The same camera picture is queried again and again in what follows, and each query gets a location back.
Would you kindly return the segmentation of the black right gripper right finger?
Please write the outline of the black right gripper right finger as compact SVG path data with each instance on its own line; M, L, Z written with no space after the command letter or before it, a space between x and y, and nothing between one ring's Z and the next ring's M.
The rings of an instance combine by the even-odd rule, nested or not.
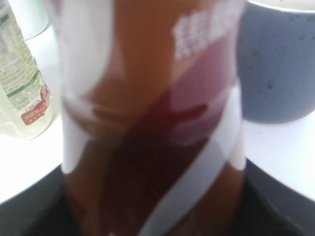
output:
M315 203L247 162L233 236L313 236Z

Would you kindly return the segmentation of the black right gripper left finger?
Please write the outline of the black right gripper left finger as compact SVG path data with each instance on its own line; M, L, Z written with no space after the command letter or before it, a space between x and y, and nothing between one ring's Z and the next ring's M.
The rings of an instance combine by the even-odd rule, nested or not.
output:
M2 236L79 236L61 168L0 205Z

